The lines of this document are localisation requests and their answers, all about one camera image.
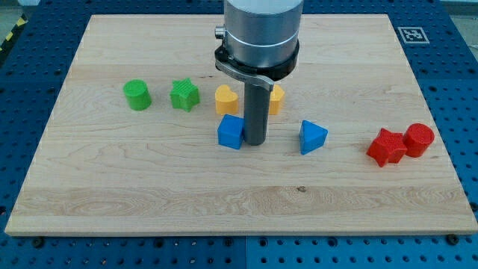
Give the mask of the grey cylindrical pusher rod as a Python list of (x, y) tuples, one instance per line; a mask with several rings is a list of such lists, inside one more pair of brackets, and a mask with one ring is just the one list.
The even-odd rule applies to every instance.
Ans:
[(251, 146), (265, 141), (269, 106), (270, 91), (254, 84), (244, 85), (244, 139)]

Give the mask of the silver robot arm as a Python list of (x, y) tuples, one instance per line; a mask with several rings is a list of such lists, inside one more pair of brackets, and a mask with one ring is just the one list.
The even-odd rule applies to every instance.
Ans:
[(215, 67), (244, 83), (243, 135), (251, 146), (267, 134), (275, 83), (292, 73), (299, 54), (303, 0), (225, 0)]

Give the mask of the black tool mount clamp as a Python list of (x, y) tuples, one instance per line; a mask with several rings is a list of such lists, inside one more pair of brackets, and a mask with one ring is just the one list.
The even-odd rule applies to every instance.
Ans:
[(273, 67), (251, 67), (236, 61), (226, 50), (224, 45), (214, 51), (215, 67), (227, 76), (272, 91), (273, 85), (292, 73), (299, 54), (299, 41), (292, 55), (283, 63)]

